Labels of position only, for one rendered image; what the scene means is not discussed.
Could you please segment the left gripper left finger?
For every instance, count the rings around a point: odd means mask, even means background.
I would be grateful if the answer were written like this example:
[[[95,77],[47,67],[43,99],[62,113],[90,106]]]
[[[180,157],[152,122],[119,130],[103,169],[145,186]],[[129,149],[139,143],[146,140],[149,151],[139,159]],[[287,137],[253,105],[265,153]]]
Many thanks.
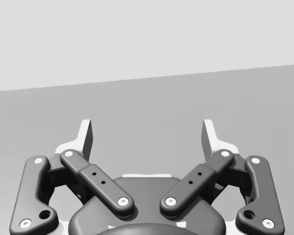
[[[54,156],[26,160],[9,226],[10,235],[48,235],[59,225],[49,205],[54,189],[67,185],[85,204],[97,197],[116,217],[135,211],[133,198],[97,165],[89,163],[93,144],[92,124],[81,122],[75,140],[59,145]]]

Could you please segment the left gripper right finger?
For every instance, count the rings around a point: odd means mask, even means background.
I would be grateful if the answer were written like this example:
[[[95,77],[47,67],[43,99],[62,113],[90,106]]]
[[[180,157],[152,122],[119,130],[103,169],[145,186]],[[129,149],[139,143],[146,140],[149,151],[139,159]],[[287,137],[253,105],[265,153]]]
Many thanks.
[[[201,144],[205,163],[197,165],[160,200],[160,213],[178,217],[199,196],[212,203],[227,186],[239,188],[245,206],[235,218],[246,235],[284,235],[271,168],[261,156],[243,158],[238,148],[218,139],[212,120],[202,124]]]

